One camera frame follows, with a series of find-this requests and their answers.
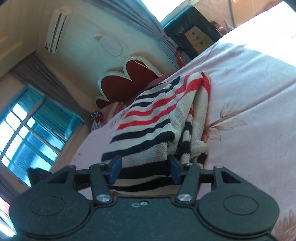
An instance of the flower pattern on sheet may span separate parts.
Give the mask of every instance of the flower pattern on sheet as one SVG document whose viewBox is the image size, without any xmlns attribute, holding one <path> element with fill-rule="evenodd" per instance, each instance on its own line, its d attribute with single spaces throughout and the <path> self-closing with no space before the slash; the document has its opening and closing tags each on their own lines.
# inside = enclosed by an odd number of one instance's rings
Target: flower pattern on sheet
<svg viewBox="0 0 296 241">
<path fill-rule="evenodd" d="M 290 209 L 289 217 L 278 220 L 273 231 L 273 235 L 279 241 L 295 241 L 296 240 L 296 215 Z"/>
<path fill-rule="evenodd" d="M 239 126 L 246 126 L 247 123 L 238 118 L 236 113 L 239 108 L 234 108 L 235 103 L 224 103 L 220 112 L 220 119 L 204 129 L 202 141 L 219 140 L 221 141 L 221 131 L 230 131 Z"/>
</svg>

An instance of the curtain tieback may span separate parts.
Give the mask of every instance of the curtain tieback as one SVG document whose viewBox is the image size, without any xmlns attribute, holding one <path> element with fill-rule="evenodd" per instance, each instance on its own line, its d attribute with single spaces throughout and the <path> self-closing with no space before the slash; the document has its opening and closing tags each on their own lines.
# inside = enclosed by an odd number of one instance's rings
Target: curtain tieback
<svg viewBox="0 0 296 241">
<path fill-rule="evenodd" d="M 154 39 L 155 39 L 156 41 L 159 41 L 159 40 L 161 40 L 161 38 L 164 37 L 164 36 L 166 36 L 166 33 L 165 33 L 165 31 L 162 31 L 160 34 L 156 35 L 156 36 L 154 37 Z"/>
</svg>

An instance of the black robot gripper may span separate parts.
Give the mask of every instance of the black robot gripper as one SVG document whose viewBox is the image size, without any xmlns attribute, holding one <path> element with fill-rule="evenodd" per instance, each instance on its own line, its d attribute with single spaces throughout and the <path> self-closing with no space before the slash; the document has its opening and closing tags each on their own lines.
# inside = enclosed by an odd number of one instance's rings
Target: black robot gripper
<svg viewBox="0 0 296 241">
<path fill-rule="evenodd" d="M 201 170 L 195 164 L 167 160 L 171 177 L 181 187 L 171 196 L 118 196 L 115 183 L 120 156 L 109 164 L 87 170 L 67 166 L 17 197 L 9 214 L 16 241 L 197 241 L 276 239 L 271 231 L 279 216 L 275 200 L 229 171 L 215 166 Z M 212 191 L 200 200 L 202 183 Z M 78 192 L 91 187 L 93 200 Z"/>
</svg>

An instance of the black leather chair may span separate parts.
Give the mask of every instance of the black leather chair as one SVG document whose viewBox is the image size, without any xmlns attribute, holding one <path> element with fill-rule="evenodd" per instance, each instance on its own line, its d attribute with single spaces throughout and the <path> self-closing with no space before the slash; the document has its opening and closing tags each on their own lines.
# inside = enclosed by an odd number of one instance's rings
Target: black leather chair
<svg viewBox="0 0 296 241">
<path fill-rule="evenodd" d="M 194 59 L 200 54 L 185 36 L 194 26 L 198 27 L 214 43 L 222 37 L 215 26 L 193 6 L 185 8 L 164 27 L 166 34 L 171 37 L 191 59 Z"/>
</svg>

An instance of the red object on bed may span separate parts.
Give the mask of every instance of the red object on bed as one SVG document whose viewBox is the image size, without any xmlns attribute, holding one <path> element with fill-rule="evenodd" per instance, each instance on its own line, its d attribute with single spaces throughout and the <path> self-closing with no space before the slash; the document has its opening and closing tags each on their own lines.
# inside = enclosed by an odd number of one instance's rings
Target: red object on bed
<svg viewBox="0 0 296 241">
<path fill-rule="evenodd" d="M 126 59 L 123 62 L 123 72 L 108 72 L 99 79 L 99 87 L 105 97 L 105 100 L 96 100 L 99 108 L 113 102 L 130 103 L 153 80 L 163 77 L 148 60 L 140 56 Z"/>
</svg>

